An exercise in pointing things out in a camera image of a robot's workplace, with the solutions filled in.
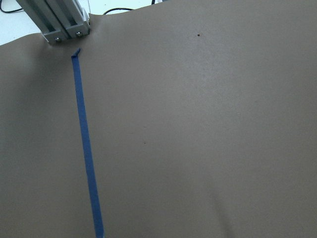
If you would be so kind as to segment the aluminium frame post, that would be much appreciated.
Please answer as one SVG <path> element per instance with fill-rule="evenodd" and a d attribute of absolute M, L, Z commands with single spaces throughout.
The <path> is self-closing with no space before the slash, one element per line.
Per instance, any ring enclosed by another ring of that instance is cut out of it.
<path fill-rule="evenodd" d="M 77 0 L 19 0 L 50 44 L 90 34 L 90 18 Z"/>

